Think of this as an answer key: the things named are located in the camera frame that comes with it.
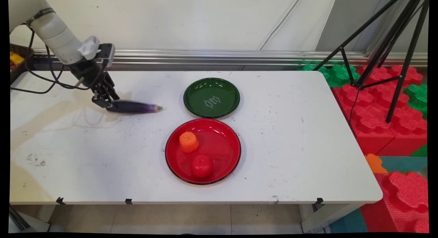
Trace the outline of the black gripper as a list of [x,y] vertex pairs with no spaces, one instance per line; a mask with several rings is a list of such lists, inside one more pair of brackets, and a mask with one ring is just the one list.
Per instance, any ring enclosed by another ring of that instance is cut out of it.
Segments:
[[104,70],[107,65],[107,59],[103,60],[101,66],[95,60],[84,60],[70,65],[70,72],[78,80],[82,80],[86,88],[93,91],[92,102],[101,108],[110,108],[113,105],[112,100],[119,100],[115,84]]

